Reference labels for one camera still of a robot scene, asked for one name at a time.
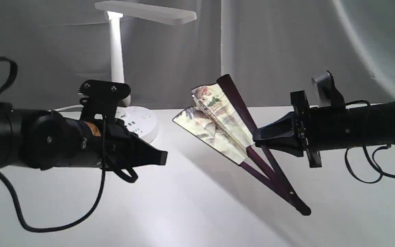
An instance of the folding fan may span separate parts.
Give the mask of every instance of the folding fan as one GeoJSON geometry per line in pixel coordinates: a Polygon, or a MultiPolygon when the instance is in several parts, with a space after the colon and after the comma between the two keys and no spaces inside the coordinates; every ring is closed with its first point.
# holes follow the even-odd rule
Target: folding fan
{"type": "Polygon", "coordinates": [[[257,125],[231,77],[223,75],[217,83],[198,86],[191,92],[196,106],[186,108],[173,121],[242,167],[302,215],[310,215],[310,208],[297,196],[270,150],[262,146],[271,167],[253,149],[251,133],[257,125]],[[247,158],[266,176],[248,165],[247,158]]]}

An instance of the white desk lamp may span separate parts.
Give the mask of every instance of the white desk lamp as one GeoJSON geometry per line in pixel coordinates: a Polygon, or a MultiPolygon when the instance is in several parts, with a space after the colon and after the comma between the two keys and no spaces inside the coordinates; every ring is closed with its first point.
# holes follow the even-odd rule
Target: white desk lamp
{"type": "MultiPolygon", "coordinates": [[[[180,25],[196,20],[194,11],[166,8],[141,3],[105,1],[95,3],[95,8],[105,11],[109,21],[111,43],[111,81],[124,82],[123,53],[121,48],[120,18],[124,15],[138,17],[168,25],[180,25]]],[[[129,106],[130,96],[122,100],[117,108],[117,118],[125,121],[129,131],[137,133],[150,143],[158,134],[158,120],[153,111],[139,106],[129,106]]]]}

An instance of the white tabletop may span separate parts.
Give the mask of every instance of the white tabletop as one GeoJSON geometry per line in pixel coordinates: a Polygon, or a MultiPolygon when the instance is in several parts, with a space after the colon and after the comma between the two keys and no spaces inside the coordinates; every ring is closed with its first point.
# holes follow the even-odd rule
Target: white tabletop
{"type": "MultiPolygon", "coordinates": [[[[257,125],[290,107],[251,108],[257,125]]],[[[57,233],[28,233],[19,225],[0,182],[0,246],[394,246],[395,180],[354,180],[343,150],[322,152],[323,168],[307,158],[273,152],[298,195],[312,209],[302,216],[251,175],[171,122],[180,110],[157,110],[160,133],[152,143],[169,151],[167,165],[139,167],[128,184],[108,174],[99,207],[81,225],[57,233]]],[[[361,150],[350,161],[362,178],[375,178],[361,150]]],[[[395,147],[377,161],[395,172],[395,147]]],[[[92,206],[98,169],[1,170],[16,188],[34,227],[67,224],[92,206]]]]}

